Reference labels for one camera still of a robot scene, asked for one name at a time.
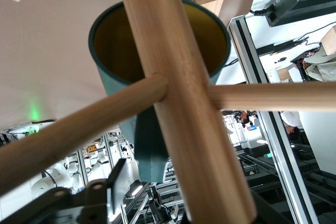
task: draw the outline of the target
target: person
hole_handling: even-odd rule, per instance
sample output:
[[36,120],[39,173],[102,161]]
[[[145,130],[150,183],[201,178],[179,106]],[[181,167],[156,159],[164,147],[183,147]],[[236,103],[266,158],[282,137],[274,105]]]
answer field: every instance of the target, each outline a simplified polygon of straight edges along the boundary
[[300,114],[297,111],[282,111],[280,113],[283,124],[285,125],[286,133],[290,141],[300,139]]
[[243,125],[250,123],[250,116],[258,117],[256,111],[246,111],[246,110],[224,110],[222,115],[233,115],[237,123],[242,123]]

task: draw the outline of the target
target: wooden mug tree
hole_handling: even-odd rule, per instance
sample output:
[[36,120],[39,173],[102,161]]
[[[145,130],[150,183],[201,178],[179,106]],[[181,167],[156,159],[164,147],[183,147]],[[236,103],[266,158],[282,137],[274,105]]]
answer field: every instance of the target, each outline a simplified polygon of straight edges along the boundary
[[154,104],[192,223],[251,223],[256,210],[220,110],[336,111],[336,84],[212,86],[180,0],[124,3],[146,78],[1,148],[0,195]]

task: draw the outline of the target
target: light fixture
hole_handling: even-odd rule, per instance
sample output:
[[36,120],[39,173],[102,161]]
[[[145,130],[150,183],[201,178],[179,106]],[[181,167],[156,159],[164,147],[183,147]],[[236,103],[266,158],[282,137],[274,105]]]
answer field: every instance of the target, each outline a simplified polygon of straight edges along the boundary
[[135,196],[142,188],[143,186],[138,186],[136,190],[134,190],[134,192],[132,193],[132,196]]
[[113,222],[118,217],[118,215],[120,213],[121,213],[121,209],[119,207],[115,214],[113,214],[113,213],[108,214],[109,222]]
[[259,144],[268,144],[266,140],[262,140],[262,139],[257,140],[257,143],[259,143]]

